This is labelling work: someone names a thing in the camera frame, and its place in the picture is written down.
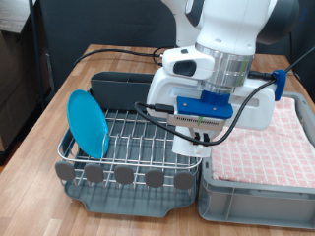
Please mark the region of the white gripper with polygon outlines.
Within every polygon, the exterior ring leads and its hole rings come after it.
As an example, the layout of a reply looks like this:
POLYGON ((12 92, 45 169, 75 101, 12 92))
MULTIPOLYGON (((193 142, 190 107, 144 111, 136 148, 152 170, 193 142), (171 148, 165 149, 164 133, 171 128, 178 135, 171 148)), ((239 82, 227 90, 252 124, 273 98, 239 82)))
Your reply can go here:
MULTIPOLYGON (((219 132, 224 126, 264 130, 272 119, 276 86, 247 79, 239 88, 216 87, 207 80, 155 73, 147 96, 148 113, 164 118, 180 132, 219 132)), ((203 133, 209 143, 208 133, 203 133)), ((195 132, 193 145, 200 135, 195 132)))

